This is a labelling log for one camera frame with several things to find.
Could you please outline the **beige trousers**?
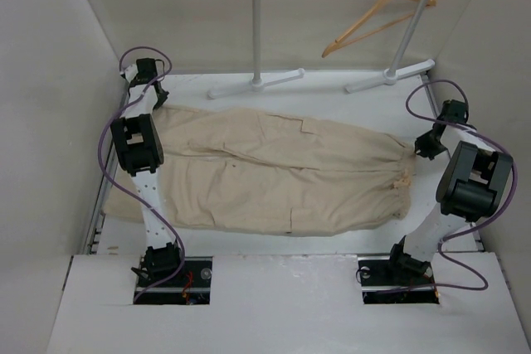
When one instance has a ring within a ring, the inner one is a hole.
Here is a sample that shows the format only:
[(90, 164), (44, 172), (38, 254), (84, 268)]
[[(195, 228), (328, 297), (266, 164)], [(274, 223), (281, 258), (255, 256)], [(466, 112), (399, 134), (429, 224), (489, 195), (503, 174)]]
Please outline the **beige trousers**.
[(391, 134), (255, 109), (167, 107), (154, 124), (172, 225), (326, 236), (409, 211), (415, 154)]

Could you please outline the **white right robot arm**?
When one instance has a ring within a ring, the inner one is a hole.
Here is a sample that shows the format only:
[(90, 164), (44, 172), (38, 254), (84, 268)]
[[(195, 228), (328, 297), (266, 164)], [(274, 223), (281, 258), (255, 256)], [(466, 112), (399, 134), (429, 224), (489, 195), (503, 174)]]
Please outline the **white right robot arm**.
[(425, 274), (445, 238), (498, 210), (514, 160), (480, 138), (467, 121), (468, 105), (447, 100), (431, 130), (416, 139), (416, 155), (432, 160), (446, 150), (441, 141), (446, 128), (460, 134), (436, 189), (435, 207), (413, 232), (392, 247), (384, 265), (387, 278), (395, 284)]

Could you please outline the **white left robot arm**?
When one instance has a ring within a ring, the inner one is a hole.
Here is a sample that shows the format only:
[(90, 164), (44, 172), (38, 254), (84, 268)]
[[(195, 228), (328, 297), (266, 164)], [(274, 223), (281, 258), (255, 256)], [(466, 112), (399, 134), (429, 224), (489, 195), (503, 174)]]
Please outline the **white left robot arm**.
[(142, 289), (178, 286), (186, 277), (182, 246), (167, 220), (159, 186), (158, 170), (164, 155), (153, 112), (163, 105), (168, 92), (161, 86), (158, 63), (153, 58), (141, 58), (122, 72), (129, 84), (129, 99), (110, 124), (119, 166), (131, 178), (133, 198), (141, 204), (146, 251), (133, 272)]

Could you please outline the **wooden clothes hanger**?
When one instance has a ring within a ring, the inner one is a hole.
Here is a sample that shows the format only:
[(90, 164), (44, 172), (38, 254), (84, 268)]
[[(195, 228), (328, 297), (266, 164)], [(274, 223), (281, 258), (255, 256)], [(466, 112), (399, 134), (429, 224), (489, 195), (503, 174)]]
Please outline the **wooden clothes hanger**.
[(326, 21), (337, 36), (329, 36), (323, 58), (363, 39), (412, 20), (417, 12), (434, 7), (436, 0), (343, 0), (334, 1), (326, 13)]

